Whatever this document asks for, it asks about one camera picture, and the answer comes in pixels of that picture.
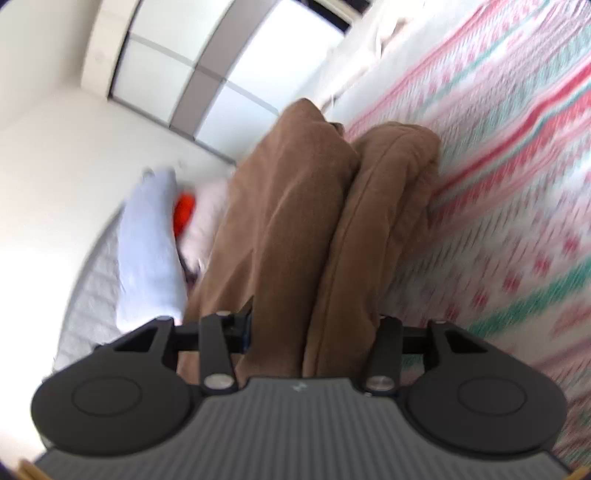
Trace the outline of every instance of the silver screw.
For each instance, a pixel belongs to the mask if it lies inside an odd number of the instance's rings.
[[[203,383],[212,390],[225,390],[234,384],[234,379],[226,374],[212,374],[208,375]]]
[[[369,377],[367,379],[365,387],[373,392],[387,392],[393,390],[394,387],[396,387],[396,384],[390,377],[375,375],[374,377]]]

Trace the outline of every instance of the round black pad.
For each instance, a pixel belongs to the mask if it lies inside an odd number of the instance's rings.
[[[553,442],[566,418],[559,387],[509,356],[486,357],[455,355],[419,378],[407,397],[414,420],[433,438],[478,454]]]
[[[146,355],[105,351],[51,377],[31,403],[37,430],[56,448],[113,456],[157,445],[191,408],[189,388]]]

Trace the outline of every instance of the mattress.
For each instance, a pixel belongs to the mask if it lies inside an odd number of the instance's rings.
[[[120,214],[109,222],[90,250],[61,326],[53,371],[89,355],[95,346],[121,336],[115,324],[119,299],[117,231]]]
[[[389,120],[441,136],[432,236],[383,311],[449,320],[545,372],[569,402],[556,454],[591,463],[591,2],[478,3],[442,12],[453,31],[429,20],[440,41],[406,41],[327,117],[349,140]]]

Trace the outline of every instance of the pink and green patterned blanket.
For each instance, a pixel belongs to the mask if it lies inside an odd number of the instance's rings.
[[[386,120],[443,143],[432,239],[385,311],[444,317],[544,371],[570,406],[556,454],[591,463],[591,2],[483,3],[348,137]]]

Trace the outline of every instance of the pillow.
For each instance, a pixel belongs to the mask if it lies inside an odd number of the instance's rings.
[[[178,252],[190,272],[203,274],[228,207],[228,180],[197,187],[195,196],[197,205],[178,242]]]
[[[119,225],[116,324],[130,332],[158,316],[180,324],[187,303],[183,269],[173,233],[178,198],[173,169],[144,177],[126,202]]]

